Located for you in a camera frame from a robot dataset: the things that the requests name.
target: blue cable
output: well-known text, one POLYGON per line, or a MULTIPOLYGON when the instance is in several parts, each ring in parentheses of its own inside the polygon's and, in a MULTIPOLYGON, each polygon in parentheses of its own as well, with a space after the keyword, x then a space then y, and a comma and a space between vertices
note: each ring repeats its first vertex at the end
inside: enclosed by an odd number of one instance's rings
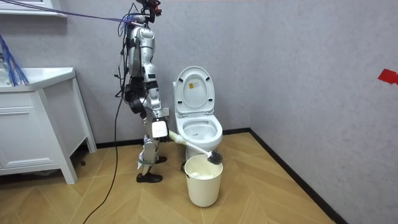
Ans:
POLYGON ((6 41, 3 39, 3 37, 0 34, 0 45, 2 48, 3 52, 3 57, 4 61, 6 63, 5 69, 8 72, 8 76, 10 79, 10 82, 13 86, 18 86, 19 84, 25 84, 28 85, 29 81, 25 76, 25 73, 22 71, 22 69, 18 66, 16 63, 14 57, 10 53, 8 46, 6 44, 6 41))
POLYGON ((81 17, 94 18, 94 19, 103 19, 103 20, 113 21, 113 22, 131 22, 131 20, 117 19, 117 18, 111 18, 111 17, 90 16, 90 15, 84 15, 84 14, 79 14, 79 13, 74 13, 74 12, 67 12, 67 11, 57 10, 57 9, 49 9, 49 8, 46 8, 46 7, 34 6, 34 5, 31 5, 31 4, 18 2, 18 1, 15 1, 15 0, 0 0, 0 1, 6 2, 6 3, 9 3, 9 4, 13 4, 13 5, 16 5, 16 6, 28 7, 28 8, 31 8, 31 9, 38 9, 38 10, 47 11, 47 12, 57 12, 57 13, 62 13, 62 14, 66 14, 66 15, 71 15, 71 16, 81 16, 81 17))

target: toilet lid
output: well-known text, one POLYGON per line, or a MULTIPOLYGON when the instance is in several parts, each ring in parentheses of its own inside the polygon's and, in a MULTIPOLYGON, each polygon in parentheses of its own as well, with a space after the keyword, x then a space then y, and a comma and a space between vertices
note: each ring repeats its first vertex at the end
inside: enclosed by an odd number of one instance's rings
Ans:
POLYGON ((179 114, 214 111, 215 93, 213 81, 205 69, 191 66, 184 69, 175 84, 175 107, 179 114))

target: sink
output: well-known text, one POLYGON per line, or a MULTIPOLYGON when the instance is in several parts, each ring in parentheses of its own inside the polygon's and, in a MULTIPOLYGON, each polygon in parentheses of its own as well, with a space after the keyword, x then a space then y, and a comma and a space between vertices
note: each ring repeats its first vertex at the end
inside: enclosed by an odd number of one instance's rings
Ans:
POLYGON ((29 81, 29 85, 12 86, 6 70, 0 69, 0 93, 41 90, 47 86, 76 77, 75 69, 71 67, 23 68, 22 70, 29 81))

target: robot leg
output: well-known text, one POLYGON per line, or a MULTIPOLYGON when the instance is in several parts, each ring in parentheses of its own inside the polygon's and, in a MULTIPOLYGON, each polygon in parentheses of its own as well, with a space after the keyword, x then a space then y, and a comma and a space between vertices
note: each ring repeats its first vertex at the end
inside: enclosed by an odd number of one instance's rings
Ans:
POLYGON ((144 138, 144 150, 142 152, 142 173, 137 175, 137 182, 158 183, 163 177, 157 174, 151 174, 150 170, 157 160, 157 151, 159 149, 159 141, 155 141, 149 136, 144 138))

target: humanoid robot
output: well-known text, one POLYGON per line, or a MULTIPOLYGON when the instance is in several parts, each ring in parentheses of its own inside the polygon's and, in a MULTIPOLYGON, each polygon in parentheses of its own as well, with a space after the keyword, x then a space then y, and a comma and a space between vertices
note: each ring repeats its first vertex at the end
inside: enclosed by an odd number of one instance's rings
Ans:
POLYGON ((126 24, 125 46, 127 54, 127 72, 129 83, 124 88, 124 99, 133 113, 142 118, 147 134, 144 136, 144 150, 139 156, 142 173, 137 182, 156 183, 161 175, 150 173, 155 163, 165 162, 166 157, 157 156, 159 143, 169 136, 169 128, 163 114, 159 87, 156 80, 157 69, 152 63, 155 52, 155 34, 149 23, 160 16, 162 10, 157 0, 137 0, 142 4, 141 13, 132 14, 133 21, 126 24))

